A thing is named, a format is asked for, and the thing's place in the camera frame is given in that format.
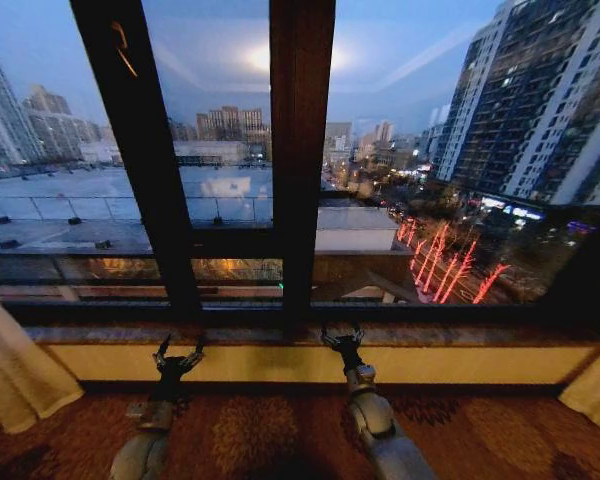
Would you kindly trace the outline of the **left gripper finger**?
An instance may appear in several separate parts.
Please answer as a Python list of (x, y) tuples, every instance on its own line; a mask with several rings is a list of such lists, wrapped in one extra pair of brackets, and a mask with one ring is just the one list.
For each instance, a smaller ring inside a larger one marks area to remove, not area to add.
[(200, 335), (196, 339), (195, 348), (184, 359), (185, 366), (196, 366), (202, 361), (202, 359), (204, 358), (205, 343), (206, 337), (204, 335)]
[(168, 334), (166, 338), (159, 345), (156, 352), (152, 354), (152, 358), (156, 365), (166, 364), (166, 353), (170, 344), (171, 334)]

